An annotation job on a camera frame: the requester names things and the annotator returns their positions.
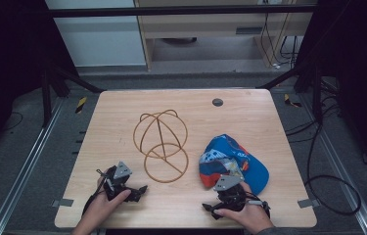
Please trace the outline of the black horizontal frame bar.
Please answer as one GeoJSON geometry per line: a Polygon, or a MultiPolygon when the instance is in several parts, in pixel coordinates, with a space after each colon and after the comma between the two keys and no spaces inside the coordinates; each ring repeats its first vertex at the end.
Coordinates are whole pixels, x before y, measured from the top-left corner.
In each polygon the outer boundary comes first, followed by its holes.
{"type": "Polygon", "coordinates": [[[129,17],[216,14],[266,14],[309,13],[318,9],[317,4],[293,5],[227,5],[227,6],[171,6],[141,8],[99,8],[48,10],[44,15],[53,18],[129,17]]]}

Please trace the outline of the aluminium floor rail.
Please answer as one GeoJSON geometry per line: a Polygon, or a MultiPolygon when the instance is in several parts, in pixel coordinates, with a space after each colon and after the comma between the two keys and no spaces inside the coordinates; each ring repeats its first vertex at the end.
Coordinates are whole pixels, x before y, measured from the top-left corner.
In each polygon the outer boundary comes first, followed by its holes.
{"type": "Polygon", "coordinates": [[[11,218],[14,209],[16,208],[23,190],[29,180],[37,161],[40,159],[41,153],[49,139],[49,136],[58,120],[61,109],[65,104],[65,98],[57,98],[55,105],[51,110],[51,117],[49,118],[47,124],[41,128],[23,166],[16,177],[7,197],[5,198],[2,206],[0,207],[0,235],[4,232],[9,219],[11,218]]]}
{"type": "Polygon", "coordinates": [[[317,195],[314,197],[320,202],[320,205],[325,209],[333,212],[335,214],[340,214],[342,216],[354,216],[363,232],[367,235],[367,205],[361,196],[359,190],[356,187],[354,180],[351,178],[350,174],[344,167],[343,162],[340,160],[339,154],[336,151],[330,137],[327,132],[323,129],[323,125],[319,124],[312,114],[310,99],[307,95],[299,95],[302,106],[305,109],[311,123],[315,123],[314,127],[315,133],[312,137],[310,151],[308,153],[307,164],[306,164],[306,181],[305,185],[312,190],[314,182],[317,179],[327,179],[335,180],[339,183],[340,188],[344,194],[346,204],[349,206],[350,211],[339,211],[327,204],[324,204],[322,200],[318,198],[317,195]],[[312,157],[313,147],[315,142],[319,141],[321,148],[325,153],[325,157],[333,171],[333,174],[320,174],[311,175],[310,174],[310,163],[312,157]]]}

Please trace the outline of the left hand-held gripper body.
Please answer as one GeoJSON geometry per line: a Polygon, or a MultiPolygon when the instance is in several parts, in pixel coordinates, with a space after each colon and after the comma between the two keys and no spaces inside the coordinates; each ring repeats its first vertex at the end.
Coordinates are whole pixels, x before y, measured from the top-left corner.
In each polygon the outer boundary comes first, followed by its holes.
{"type": "Polygon", "coordinates": [[[126,182],[131,174],[131,169],[124,162],[119,162],[118,165],[110,167],[105,173],[103,173],[103,186],[110,201],[125,190],[130,190],[130,194],[139,195],[137,189],[132,189],[126,186],[126,182]]]}

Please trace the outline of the black metal stand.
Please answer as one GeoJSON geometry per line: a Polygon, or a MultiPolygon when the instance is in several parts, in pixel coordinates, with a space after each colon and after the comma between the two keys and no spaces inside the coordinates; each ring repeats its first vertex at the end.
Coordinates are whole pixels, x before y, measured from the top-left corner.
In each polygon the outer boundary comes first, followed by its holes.
{"type": "Polygon", "coordinates": [[[294,89],[297,93],[305,92],[309,86],[312,86],[312,114],[318,123],[323,122],[322,108],[321,108],[321,77],[322,70],[318,64],[302,63],[295,66],[283,74],[279,75],[272,81],[263,85],[257,86],[257,89],[270,90],[277,84],[289,79],[293,76],[298,76],[294,89]]]}
{"type": "Polygon", "coordinates": [[[46,127],[52,118],[52,104],[51,91],[53,89],[58,97],[67,97],[70,90],[65,83],[65,80],[72,81],[77,85],[85,88],[93,93],[102,93],[103,89],[88,83],[81,79],[78,75],[64,70],[54,64],[45,66],[41,70],[41,90],[42,90],[42,104],[43,104],[43,127],[46,127]]]}

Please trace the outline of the person's right hand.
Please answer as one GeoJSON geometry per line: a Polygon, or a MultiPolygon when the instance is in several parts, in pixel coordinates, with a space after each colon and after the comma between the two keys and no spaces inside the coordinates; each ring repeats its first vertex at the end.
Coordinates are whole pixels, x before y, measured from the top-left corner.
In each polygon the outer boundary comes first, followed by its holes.
{"type": "Polygon", "coordinates": [[[265,229],[274,227],[264,208],[259,205],[257,201],[250,203],[249,198],[246,198],[246,202],[241,211],[219,209],[214,210],[213,212],[222,217],[236,221],[252,235],[257,235],[259,232],[265,229]]]}

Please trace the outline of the white cabinet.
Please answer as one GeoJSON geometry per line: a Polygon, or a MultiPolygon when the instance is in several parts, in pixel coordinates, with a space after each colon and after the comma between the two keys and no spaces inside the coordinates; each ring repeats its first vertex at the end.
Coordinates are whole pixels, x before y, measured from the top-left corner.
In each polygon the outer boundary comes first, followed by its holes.
{"type": "MultiPolygon", "coordinates": [[[[133,0],[45,0],[50,10],[134,8],[133,0]]],[[[54,18],[77,68],[145,66],[136,17],[54,18]]]]}

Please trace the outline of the blue and red cap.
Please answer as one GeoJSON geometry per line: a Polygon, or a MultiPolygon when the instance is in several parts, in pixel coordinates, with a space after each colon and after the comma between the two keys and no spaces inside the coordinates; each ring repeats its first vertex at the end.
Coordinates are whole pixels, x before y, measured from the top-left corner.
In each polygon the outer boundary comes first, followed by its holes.
{"type": "Polygon", "coordinates": [[[199,159],[199,174],[206,188],[213,187],[221,175],[240,176],[255,194],[269,180],[266,166],[227,134],[213,137],[206,146],[199,159]]]}

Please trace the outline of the person's left hand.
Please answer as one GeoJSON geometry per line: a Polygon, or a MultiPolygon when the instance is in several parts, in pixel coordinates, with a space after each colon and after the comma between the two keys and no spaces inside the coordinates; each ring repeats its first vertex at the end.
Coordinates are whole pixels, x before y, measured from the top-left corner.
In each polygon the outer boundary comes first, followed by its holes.
{"type": "Polygon", "coordinates": [[[97,189],[98,191],[94,194],[92,202],[76,225],[86,228],[90,232],[90,235],[113,214],[131,193],[130,190],[125,190],[110,201],[103,187],[98,186],[97,189]]]}

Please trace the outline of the grey tape strip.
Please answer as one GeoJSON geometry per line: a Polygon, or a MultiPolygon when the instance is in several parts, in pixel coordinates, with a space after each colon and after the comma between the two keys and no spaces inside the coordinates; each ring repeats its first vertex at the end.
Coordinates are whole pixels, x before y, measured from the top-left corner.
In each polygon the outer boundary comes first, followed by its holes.
{"type": "Polygon", "coordinates": [[[71,207],[74,200],[72,199],[59,199],[59,200],[53,200],[51,203],[51,207],[58,208],[58,207],[71,207]]]}
{"type": "Polygon", "coordinates": [[[313,200],[304,199],[304,200],[299,200],[298,205],[301,209],[309,208],[309,207],[316,208],[320,206],[320,202],[317,199],[313,199],[313,200]]]}

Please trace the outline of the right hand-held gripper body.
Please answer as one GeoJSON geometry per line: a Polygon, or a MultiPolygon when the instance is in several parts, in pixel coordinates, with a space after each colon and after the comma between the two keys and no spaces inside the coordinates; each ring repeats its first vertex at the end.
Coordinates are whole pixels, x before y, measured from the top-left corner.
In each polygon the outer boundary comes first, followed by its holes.
{"type": "Polygon", "coordinates": [[[241,185],[243,178],[240,176],[221,175],[213,190],[217,192],[219,203],[212,207],[212,211],[228,209],[239,212],[243,209],[246,199],[252,197],[241,185]]]}

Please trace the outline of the yellow black hazard tape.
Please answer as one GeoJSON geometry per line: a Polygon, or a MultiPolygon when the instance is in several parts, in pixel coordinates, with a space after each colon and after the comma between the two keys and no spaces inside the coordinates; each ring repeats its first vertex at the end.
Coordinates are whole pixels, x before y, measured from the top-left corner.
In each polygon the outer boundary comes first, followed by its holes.
{"type": "Polygon", "coordinates": [[[78,104],[77,104],[76,109],[75,109],[75,113],[76,114],[80,114],[81,113],[81,111],[82,111],[82,109],[83,109],[86,101],[87,101],[87,97],[81,97],[79,99],[78,104]]]}
{"type": "Polygon", "coordinates": [[[296,107],[296,108],[301,107],[301,103],[300,102],[293,102],[288,94],[284,94],[284,103],[286,105],[293,106],[293,107],[296,107]]]}

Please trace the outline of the black curtain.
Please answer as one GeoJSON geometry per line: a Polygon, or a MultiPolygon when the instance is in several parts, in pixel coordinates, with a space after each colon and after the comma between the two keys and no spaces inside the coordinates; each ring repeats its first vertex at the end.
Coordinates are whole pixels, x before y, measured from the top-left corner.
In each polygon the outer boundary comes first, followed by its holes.
{"type": "Polygon", "coordinates": [[[367,152],[367,0],[316,0],[297,63],[316,60],[340,83],[340,97],[367,152]]]}
{"type": "Polygon", "coordinates": [[[24,12],[47,10],[45,0],[0,0],[0,132],[16,98],[41,86],[40,46],[45,57],[71,74],[77,74],[65,42],[50,18],[24,12]]]}

